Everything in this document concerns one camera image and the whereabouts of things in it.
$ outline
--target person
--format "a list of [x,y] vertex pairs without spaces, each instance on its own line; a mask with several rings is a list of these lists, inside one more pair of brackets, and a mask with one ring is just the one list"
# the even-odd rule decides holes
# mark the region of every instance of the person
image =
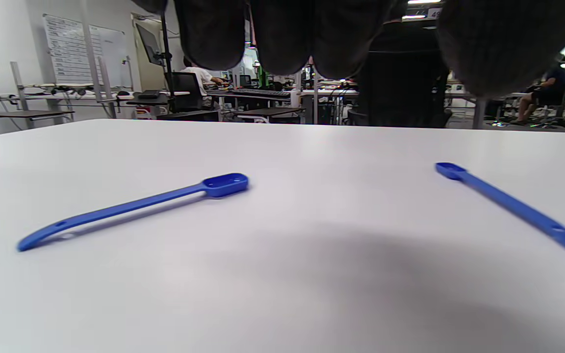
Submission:
[[408,0],[397,0],[370,45],[368,58],[356,76],[360,91],[357,112],[367,115],[370,126],[444,127],[449,71],[435,32],[418,23],[402,22],[407,6]]
[[184,57],[183,62],[185,68],[180,70],[180,72],[191,72],[195,74],[195,76],[198,78],[198,84],[200,85],[200,92],[202,93],[202,97],[208,96],[206,94],[206,89],[204,89],[204,83],[217,83],[218,85],[224,83],[223,79],[219,77],[213,77],[213,75],[211,75],[205,69],[197,67],[197,65],[193,65],[193,63],[191,63],[190,60],[186,58],[186,56]]
[[561,62],[565,61],[563,55],[556,58],[551,69],[546,73],[545,82],[541,87],[520,99],[518,119],[512,124],[527,125],[531,114],[539,105],[558,105],[565,98],[565,69]]

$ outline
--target ceiling light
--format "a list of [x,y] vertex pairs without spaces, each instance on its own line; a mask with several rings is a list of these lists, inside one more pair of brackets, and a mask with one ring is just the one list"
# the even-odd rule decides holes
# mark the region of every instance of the ceiling light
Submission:
[[434,2],[441,2],[441,0],[410,0],[410,4],[433,4]]

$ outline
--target green object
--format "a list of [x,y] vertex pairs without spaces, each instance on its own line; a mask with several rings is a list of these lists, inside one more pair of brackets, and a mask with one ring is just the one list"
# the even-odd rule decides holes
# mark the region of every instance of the green object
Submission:
[[269,77],[267,71],[262,66],[258,67],[258,86],[260,88],[269,87]]

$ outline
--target laboratory room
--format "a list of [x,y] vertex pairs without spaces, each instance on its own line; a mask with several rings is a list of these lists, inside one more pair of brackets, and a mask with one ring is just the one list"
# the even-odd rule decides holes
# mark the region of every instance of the laboratory room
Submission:
[[0,353],[565,353],[565,1],[0,0]]

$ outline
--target table surface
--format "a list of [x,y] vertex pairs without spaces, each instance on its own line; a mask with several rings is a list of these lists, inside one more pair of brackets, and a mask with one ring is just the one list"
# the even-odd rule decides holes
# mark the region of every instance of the table surface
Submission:
[[[315,90],[312,89],[305,89],[300,93],[300,96],[310,96],[311,94],[314,94]],[[344,96],[358,96],[359,92],[354,90],[354,89],[349,89],[349,90],[345,90],[345,89],[320,89],[318,90],[318,94],[337,94],[337,95],[341,95],[343,94]]]
[[280,114],[287,114],[293,112],[301,112],[305,108],[293,108],[293,107],[273,107],[273,108],[261,108],[254,110],[245,110],[243,112],[237,112],[237,115],[242,116],[276,116]]
[[284,101],[289,102],[291,98],[287,97],[274,97],[274,96],[250,96],[247,94],[234,94],[230,92],[226,92],[224,90],[207,90],[206,94],[212,97],[223,97],[223,98],[256,98],[256,99],[265,99],[267,101]]
[[[438,161],[565,224],[558,132],[94,120],[0,135],[0,353],[565,352],[565,250]],[[60,219],[230,172],[251,190],[15,251]]]
[[[131,101],[132,99],[134,99],[134,96],[132,94],[133,92],[130,92],[130,94],[128,96],[117,96],[117,94],[115,92],[113,92],[112,96],[114,99],[119,98],[122,101]],[[189,92],[183,92],[183,91],[176,91],[174,92],[175,96],[186,96],[188,95]],[[77,96],[76,94],[64,94],[63,92],[58,92],[56,94],[47,94],[44,96],[26,96],[27,99],[29,100],[38,100],[38,99],[55,99],[55,100],[63,100],[63,99],[70,99],[72,101],[88,101],[88,100],[92,100],[95,101],[97,98],[95,96],[94,92],[87,92],[87,94],[85,94],[84,96]]]
[[73,114],[73,110],[12,110],[0,112],[0,118],[38,118],[41,116],[58,116],[62,114]]

